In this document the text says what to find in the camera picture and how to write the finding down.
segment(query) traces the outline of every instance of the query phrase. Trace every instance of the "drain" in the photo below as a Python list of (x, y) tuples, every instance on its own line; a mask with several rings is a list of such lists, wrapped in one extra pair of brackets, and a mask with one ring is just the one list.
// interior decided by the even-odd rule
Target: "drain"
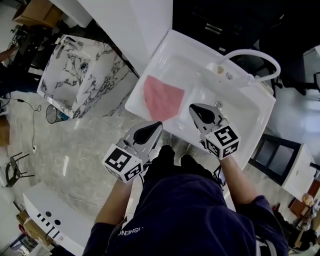
[(88, 68), (88, 63), (87, 63), (87, 62), (81, 63), (81, 65), (80, 65), (80, 69), (81, 69), (81, 70), (86, 71), (87, 68)]
[(220, 101), (217, 101), (216, 103), (214, 103), (213, 105), (215, 108), (217, 108), (218, 110), (222, 111), (223, 108), (223, 104)]

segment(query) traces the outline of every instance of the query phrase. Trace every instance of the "chair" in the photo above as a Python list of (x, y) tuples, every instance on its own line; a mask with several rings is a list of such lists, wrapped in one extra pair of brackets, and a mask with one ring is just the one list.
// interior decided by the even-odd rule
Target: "chair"
[[(25, 158), (27, 156), (29, 156), (29, 154), (26, 154), (20, 158), (18, 158), (17, 160), (15, 160), (14, 157), (21, 155), (21, 153), (16, 154), (14, 156), (10, 157), (10, 162), (7, 164), (7, 166), (5, 167), (5, 179), (7, 182), (7, 187), (13, 187), (13, 185), (20, 179), (20, 178), (28, 178), (28, 177), (34, 177), (35, 175), (24, 175), (27, 172), (20, 172), (19, 170), (19, 166), (17, 165), (18, 161), (22, 158)], [(9, 172), (10, 172), (10, 167), (12, 167), (13, 169), (13, 176), (11, 178), (9, 178)]]
[[(313, 74), (313, 82), (306, 82), (304, 63), (304, 53), (320, 45), (320, 37), (316, 36), (317, 17), (317, 8), (310, 8), (309, 4), (290, 6), (279, 24), (271, 27), (259, 39), (259, 50), (272, 56), (280, 64), (283, 86), (295, 88), (302, 95), (306, 95), (307, 90), (320, 91), (317, 83), (320, 72)], [(264, 62), (251, 73), (256, 74), (265, 68), (269, 73), (274, 71), (272, 64)], [(282, 88), (276, 81), (271, 83), (274, 91), (275, 86)]]

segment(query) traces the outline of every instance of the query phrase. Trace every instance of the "dark pants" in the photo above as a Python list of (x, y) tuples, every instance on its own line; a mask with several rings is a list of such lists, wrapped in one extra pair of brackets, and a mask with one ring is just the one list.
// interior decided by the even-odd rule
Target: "dark pants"
[(217, 184), (218, 181), (212, 173), (197, 163), (190, 155), (185, 154), (181, 158), (181, 166), (174, 165), (175, 152), (169, 145), (161, 148), (159, 155), (152, 161), (152, 165), (144, 176), (144, 182), (151, 179), (162, 179), (172, 174), (193, 174), (208, 178)]
[(37, 93), (40, 80), (35, 80), (35, 75), (25, 71), (15, 71), (14, 68), (3, 68), (0, 74), (0, 97), (8, 93), (19, 91), (22, 93)]

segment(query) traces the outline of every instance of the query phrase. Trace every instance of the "tile floor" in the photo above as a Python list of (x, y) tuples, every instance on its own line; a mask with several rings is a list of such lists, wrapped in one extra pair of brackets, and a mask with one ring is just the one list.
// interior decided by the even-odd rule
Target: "tile floor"
[[(313, 83), (313, 74), (320, 72), (320, 55), (316, 50), (304, 54), (304, 69), (306, 82)], [(283, 139), (305, 143), (314, 157), (320, 163), (320, 92), (307, 90), (301, 95), (294, 88), (276, 87), (276, 102), (273, 107), (267, 127)]]
[[(117, 143), (130, 127), (143, 120), (123, 108), (119, 109), (118, 114), (114, 116), (103, 116), (102, 99), (79, 121), (67, 120), (49, 124), (46, 120), (46, 109), (49, 103), (41, 96), (14, 92), (11, 97), (23, 99), (31, 103), (34, 108), (39, 104), (42, 105), (42, 111), (36, 112), (34, 116), (34, 144), (37, 146), (37, 151), (33, 153), (31, 146), (33, 111), (25, 103), (15, 100), (9, 103), (10, 146), (7, 148), (8, 155), (12, 156), (19, 152), (29, 153), (30, 156), (22, 159), (19, 167), (22, 171), (35, 174), (35, 177), (20, 179), (13, 186), (16, 201), (23, 203), (23, 191), (44, 181), (69, 206), (93, 220), (116, 181), (116, 178), (106, 172), (101, 160), (111, 144)], [(172, 146), (176, 151), (175, 160), (178, 161), (188, 144), (178, 138), (173, 138)], [(214, 171), (219, 164), (215, 158), (202, 153), (201, 150), (196, 151), (195, 159), (211, 171)], [(248, 164), (244, 171), (256, 184), (259, 192), (267, 197), (271, 205), (282, 202), (281, 207), (286, 210), (292, 198), (290, 194), (253, 166)], [(127, 208), (127, 213), (130, 215), (135, 211), (141, 190), (142, 183), (137, 178), (134, 181)], [(290, 212), (285, 216), (287, 219), (292, 218)]]

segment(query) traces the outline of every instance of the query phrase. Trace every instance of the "pink cloth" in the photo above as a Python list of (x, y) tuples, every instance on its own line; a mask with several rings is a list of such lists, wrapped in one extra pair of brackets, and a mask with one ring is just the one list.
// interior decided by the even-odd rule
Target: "pink cloth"
[(185, 91), (148, 75), (144, 82), (146, 106), (154, 121), (165, 121), (178, 114)]

